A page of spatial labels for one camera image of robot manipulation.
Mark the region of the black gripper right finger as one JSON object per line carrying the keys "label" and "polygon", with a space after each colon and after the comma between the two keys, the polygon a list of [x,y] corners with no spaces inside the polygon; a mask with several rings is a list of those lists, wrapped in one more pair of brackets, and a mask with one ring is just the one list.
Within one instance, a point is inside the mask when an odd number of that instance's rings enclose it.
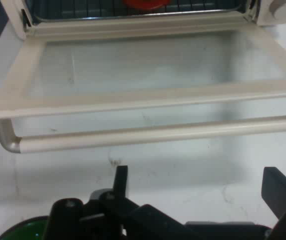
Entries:
{"label": "black gripper right finger", "polygon": [[286,240],[286,176],[276,167],[265,167],[261,195],[278,222],[268,240]]}

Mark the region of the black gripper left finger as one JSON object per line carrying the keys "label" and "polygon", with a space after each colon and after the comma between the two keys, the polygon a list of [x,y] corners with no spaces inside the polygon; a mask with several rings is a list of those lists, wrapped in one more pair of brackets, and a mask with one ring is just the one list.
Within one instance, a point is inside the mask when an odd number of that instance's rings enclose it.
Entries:
{"label": "black gripper left finger", "polygon": [[78,198],[56,201],[48,218],[49,240],[121,240],[134,211],[126,197],[128,166],[118,166],[112,188],[101,189],[83,203]]}

